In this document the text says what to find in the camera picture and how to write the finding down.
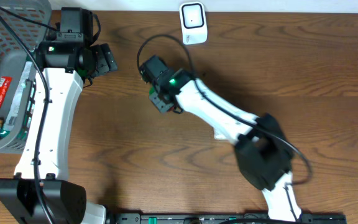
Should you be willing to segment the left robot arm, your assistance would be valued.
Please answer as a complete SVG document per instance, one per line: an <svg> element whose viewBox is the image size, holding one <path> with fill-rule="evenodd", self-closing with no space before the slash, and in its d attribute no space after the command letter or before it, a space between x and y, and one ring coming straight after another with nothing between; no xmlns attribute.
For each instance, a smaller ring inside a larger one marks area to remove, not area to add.
<svg viewBox="0 0 358 224"><path fill-rule="evenodd" d="M0 201L18 223L115 223L104 205L88 201L68 180L68 143L85 79L117 70L108 44L43 41L29 137L14 176L0 179Z"/></svg>

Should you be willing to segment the green white pouch packet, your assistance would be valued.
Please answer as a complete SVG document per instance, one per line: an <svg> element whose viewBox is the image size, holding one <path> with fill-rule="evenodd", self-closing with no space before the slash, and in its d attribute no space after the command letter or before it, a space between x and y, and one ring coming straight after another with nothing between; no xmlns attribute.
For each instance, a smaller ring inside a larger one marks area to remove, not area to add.
<svg viewBox="0 0 358 224"><path fill-rule="evenodd" d="M6 121L3 126L3 130L5 131L12 131L16 122L16 119L19 114L19 108L21 103L21 98L24 92L24 89L26 88L26 80L29 79L30 70L32 68L32 62L26 62L23 72L21 74L21 78L19 80L18 87L16 88L11 108L9 110L8 116L6 118Z"/></svg>

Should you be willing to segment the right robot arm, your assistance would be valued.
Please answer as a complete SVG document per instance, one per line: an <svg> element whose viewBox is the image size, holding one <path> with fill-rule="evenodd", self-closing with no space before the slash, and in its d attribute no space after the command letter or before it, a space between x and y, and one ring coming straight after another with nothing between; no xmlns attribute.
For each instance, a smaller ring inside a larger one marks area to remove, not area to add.
<svg viewBox="0 0 358 224"><path fill-rule="evenodd" d="M301 209L292 187L294 153L275 118L269 114L258 117L236 108L183 69L174 72L164 68L143 74L153 86L152 99L173 103L201 118L234 146L239 171L262 191L269 218L292 222L300 219Z"/></svg>

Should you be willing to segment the green lid glass jar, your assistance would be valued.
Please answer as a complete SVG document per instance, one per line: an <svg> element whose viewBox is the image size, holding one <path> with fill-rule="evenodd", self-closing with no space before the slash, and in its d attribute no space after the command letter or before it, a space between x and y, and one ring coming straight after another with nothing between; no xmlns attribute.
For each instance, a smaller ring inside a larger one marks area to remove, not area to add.
<svg viewBox="0 0 358 224"><path fill-rule="evenodd" d="M149 90L149 94L151 95L151 94L154 93L154 92L155 92L154 88L151 87L150 90Z"/></svg>

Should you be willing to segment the white blue label container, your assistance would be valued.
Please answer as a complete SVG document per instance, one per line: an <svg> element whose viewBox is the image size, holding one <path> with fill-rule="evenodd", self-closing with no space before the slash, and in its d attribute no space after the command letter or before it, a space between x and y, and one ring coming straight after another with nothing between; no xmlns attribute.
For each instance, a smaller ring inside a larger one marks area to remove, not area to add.
<svg viewBox="0 0 358 224"><path fill-rule="evenodd" d="M221 132L219 132L218 130L214 130L214 138L216 140L226 140L226 137L224 136L224 134L222 134Z"/></svg>

